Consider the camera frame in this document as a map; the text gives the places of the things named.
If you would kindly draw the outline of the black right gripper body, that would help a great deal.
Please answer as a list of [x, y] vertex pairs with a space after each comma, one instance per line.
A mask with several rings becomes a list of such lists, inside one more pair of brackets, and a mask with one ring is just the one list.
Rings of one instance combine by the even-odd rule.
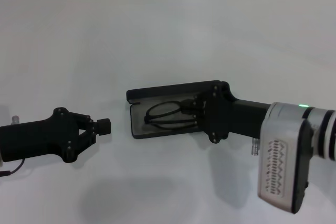
[[260, 138], [261, 125], [270, 108], [268, 103], [234, 97], [227, 82], [212, 86], [205, 96], [204, 132], [212, 143], [235, 133]]

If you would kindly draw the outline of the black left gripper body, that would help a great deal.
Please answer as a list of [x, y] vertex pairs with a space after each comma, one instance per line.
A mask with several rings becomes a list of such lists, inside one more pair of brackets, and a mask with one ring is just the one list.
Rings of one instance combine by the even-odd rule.
[[1, 158], [4, 162], [43, 155], [57, 155], [65, 163], [77, 159], [79, 127], [73, 114], [56, 108], [51, 117], [1, 127]]

